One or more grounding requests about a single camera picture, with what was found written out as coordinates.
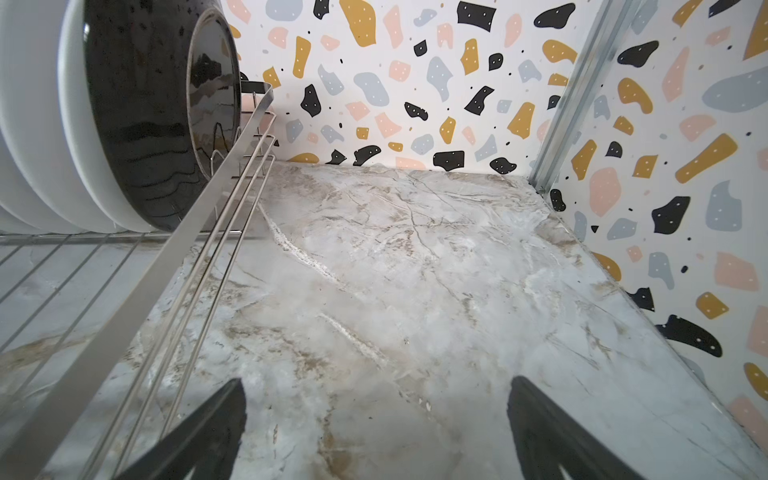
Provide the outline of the black rimmed cream plate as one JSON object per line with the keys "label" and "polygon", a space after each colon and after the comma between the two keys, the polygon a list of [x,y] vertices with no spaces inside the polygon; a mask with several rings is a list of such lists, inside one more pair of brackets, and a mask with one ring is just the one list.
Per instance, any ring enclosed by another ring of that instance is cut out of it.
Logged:
{"label": "black rimmed cream plate", "polygon": [[87,1],[89,97],[103,151],[149,225],[174,231],[236,142],[241,75],[219,1]]}

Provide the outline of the white watermelon pattern plate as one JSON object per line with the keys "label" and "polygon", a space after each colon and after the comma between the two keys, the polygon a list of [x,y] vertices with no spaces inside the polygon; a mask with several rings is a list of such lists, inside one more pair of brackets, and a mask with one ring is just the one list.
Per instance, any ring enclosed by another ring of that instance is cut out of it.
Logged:
{"label": "white watermelon pattern plate", "polygon": [[57,87],[64,134],[71,156],[91,199],[115,231],[151,232],[127,200],[107,161],[96,128],[85,66],[83,1],[68,1],[64,10],[58,54]]}

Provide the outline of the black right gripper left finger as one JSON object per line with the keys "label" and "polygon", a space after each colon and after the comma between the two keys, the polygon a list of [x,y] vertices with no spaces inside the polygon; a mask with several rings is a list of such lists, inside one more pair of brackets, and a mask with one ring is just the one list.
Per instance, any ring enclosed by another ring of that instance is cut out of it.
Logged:
{"label": "black right gripper left finger", "polygon": [[228,479],[246,421],[245,390],[233,378],[118,477]]}

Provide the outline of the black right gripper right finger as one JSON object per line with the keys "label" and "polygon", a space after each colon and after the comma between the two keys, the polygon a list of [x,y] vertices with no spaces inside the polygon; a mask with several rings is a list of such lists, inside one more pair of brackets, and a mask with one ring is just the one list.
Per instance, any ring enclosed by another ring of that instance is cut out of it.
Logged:
{"label": "black right gripper right finger", "polygon": [[511,380],[507,416],[526,479],[641,477],[524,376]]}

